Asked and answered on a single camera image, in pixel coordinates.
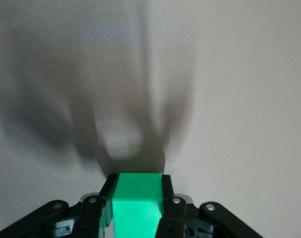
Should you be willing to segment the brown table mat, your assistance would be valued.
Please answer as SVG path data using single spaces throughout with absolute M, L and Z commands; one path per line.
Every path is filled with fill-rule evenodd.
M 301 0 L 0 0 L 0 230 L 116 172 L 301 238 Z

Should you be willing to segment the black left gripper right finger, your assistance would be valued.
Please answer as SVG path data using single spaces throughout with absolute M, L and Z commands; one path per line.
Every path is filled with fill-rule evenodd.
M 198 208 L 174 193 L 170 175 L 162 175 L 164 213 L 156 238 L 261 238 L 261 235 L 217 202 Z

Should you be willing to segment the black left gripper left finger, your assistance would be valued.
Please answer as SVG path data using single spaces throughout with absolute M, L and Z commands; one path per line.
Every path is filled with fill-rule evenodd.
M 118 175 L 110 174 L 99 193 L 70 207 L 53 200 L 0 231 L 0 238 L 105 238 L 113 218 L 111 198 Z

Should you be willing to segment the green cube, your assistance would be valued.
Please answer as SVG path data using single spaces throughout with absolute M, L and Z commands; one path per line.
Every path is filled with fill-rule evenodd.
M 164 207 L 162 175 L 121 173 L 112 206 L 115 238 L 155 238 Z

